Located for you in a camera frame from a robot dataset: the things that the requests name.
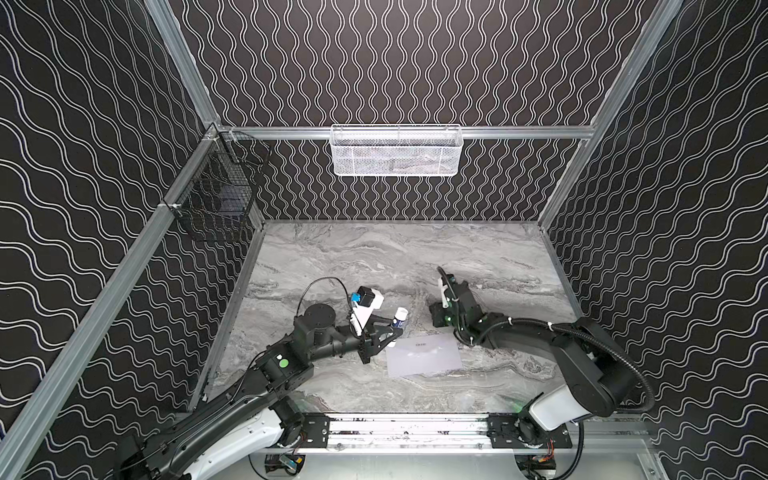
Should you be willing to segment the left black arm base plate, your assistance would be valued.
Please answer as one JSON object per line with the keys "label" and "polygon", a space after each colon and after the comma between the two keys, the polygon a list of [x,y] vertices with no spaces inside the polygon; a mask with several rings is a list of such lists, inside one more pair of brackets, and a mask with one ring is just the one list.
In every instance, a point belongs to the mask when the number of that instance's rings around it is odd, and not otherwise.
{"label": "left black arm base plate", "polygon": [[330,423],[331,418],[321,413],[296,414],[282,426],[278,444],[294,449],[326,448]]}

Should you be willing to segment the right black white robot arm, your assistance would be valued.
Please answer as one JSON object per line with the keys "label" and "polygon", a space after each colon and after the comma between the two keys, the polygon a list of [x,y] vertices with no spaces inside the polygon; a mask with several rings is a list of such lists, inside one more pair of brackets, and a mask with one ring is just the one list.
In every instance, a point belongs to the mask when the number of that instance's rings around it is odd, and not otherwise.
{"label": "right black white robot arm", "polygon": [[552,323],[486,312],[466,281],[438,272],[441,300],[430,306],[435,327],[451,327],[469,347],[520,351],[557,365],[564,384],[536,396],[516,415],[513,428],[524,443],[539,444],[567,422],[635,412],[623,402],[637,386],[652,394],[637,365],[594,321]]}

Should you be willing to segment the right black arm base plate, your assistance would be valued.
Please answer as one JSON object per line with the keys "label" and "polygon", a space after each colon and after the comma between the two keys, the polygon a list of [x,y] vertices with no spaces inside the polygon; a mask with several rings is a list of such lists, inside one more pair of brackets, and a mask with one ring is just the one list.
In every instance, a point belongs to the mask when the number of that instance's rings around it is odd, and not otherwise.
{"label": "right black arm base plate", "polygon": [[545,431],[533,420],[516,414],[489,415],[487,436],[493,449],[570,449],[573,447],[565,424]]}

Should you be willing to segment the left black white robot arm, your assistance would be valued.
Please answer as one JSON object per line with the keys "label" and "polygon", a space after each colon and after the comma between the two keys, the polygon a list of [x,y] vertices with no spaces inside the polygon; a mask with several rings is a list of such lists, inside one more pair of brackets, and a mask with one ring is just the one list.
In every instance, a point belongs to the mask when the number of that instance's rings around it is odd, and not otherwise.
{"label": "left black white robot arm", "polygon": [[108,478],[209,479],[261,448],[309,439],[288,396],[313,376],[315,361],[356,353],[369,363],[403,333],[401,321],[379,315],[361,330],[335,320],[329,305],[308,307],[293,331],[257,354],[220,395],[164,431],[125,438]]}

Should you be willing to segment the blue white glue stick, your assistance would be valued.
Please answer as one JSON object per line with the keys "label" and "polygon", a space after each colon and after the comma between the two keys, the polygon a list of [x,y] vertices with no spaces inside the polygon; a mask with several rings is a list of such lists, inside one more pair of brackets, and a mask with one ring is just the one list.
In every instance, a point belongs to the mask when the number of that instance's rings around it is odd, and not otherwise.
{"label": "blue white glue stick", "polygon": [[394,328],[404,329],[409,316],[409,310],[405,307],[398,307],[392,325]]}

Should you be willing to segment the lavender envelope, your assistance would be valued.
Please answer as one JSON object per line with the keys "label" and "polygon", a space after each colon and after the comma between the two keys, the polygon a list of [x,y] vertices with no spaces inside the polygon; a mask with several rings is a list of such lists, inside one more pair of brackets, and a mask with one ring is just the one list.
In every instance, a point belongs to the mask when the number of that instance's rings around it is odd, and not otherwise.
{"label": "lavender envelope", "polygon": [[461,370],[458,342],[452,334],[409,337],[387,348],[388,375],[400,378]]}

